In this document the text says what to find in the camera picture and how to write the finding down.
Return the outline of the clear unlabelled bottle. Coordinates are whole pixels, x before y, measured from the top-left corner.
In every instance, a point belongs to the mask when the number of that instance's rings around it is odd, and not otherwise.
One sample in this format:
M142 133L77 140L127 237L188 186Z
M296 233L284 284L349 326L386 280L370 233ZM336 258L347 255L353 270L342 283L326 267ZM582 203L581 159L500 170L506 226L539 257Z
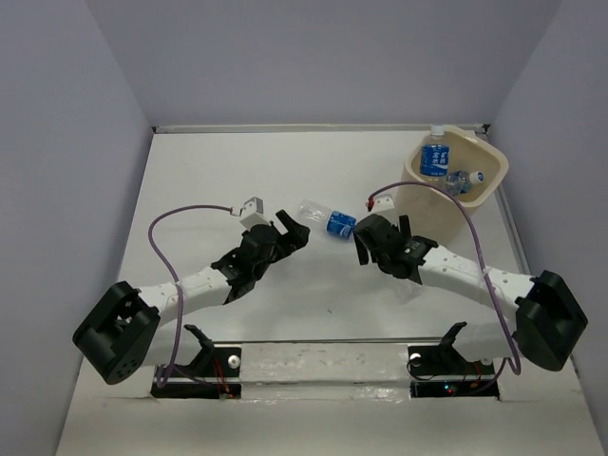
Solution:
M424 290L422 285L410 281L400 281L393 286L393 293L399 305L407 305L419 297Z

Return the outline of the blue label bottle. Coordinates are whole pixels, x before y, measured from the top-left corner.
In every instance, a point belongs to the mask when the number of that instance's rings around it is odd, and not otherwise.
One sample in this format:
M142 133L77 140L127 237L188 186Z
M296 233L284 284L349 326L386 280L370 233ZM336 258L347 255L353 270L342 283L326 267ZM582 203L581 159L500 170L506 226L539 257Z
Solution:
M443 189L452 197L458 197L464 193L466 186L466 173L450 173L444 180Z
M298 216L308 226L340 239L350 239L356 218L343 212L304 199L298 205Z
M485 181L485 175L481 171L471 172L471 173L468 174L467 178L468 178L468 182L472 186L480 185L480 184L482 184Z
M420 175L431 179L444 178L448 173L449 152L445 127L433 125L420 149Z

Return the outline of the blue label bottle front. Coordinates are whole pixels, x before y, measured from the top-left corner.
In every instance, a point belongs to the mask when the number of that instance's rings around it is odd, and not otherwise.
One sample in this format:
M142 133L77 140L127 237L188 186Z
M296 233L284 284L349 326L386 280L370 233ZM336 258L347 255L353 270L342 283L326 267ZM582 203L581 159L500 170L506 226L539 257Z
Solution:
M468 174L467 178L468 178L468 182L472 186L480 185L480 184L482 184L485 181L485 175L481 171L471 172L471 173Z

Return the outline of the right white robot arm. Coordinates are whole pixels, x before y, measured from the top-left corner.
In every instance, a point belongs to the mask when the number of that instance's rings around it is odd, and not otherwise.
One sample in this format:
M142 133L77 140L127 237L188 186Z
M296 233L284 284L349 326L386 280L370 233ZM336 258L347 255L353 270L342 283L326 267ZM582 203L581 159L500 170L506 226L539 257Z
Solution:
M496 321L454 324L437 347L439 365L458 372L469 363L523 359L546 371L561 371L588 325L588 318L565 280L543 271L538 276L483 266L415 236L409 219L392 224L371 214L355 225L360 264L374 263L397 279L452 292L493 310Z

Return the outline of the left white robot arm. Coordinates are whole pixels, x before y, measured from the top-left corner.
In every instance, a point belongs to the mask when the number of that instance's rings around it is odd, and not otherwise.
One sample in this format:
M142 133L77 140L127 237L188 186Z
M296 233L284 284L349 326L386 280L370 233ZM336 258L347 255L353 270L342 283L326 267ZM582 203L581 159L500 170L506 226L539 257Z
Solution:
M72 335L72 342L108 385L122 383L142 366L150 365L150 349L165 325L175 328L165 370L179 364L199 375L210 364L210 352L189 342L177 352L187 314L232 303L254 288L269 267L304 248L310 228L286 211L276 213L284 230L258 210L241 210L244 228L239 245L198 272L174 275L161 285L133 287L126 281L111 285Z

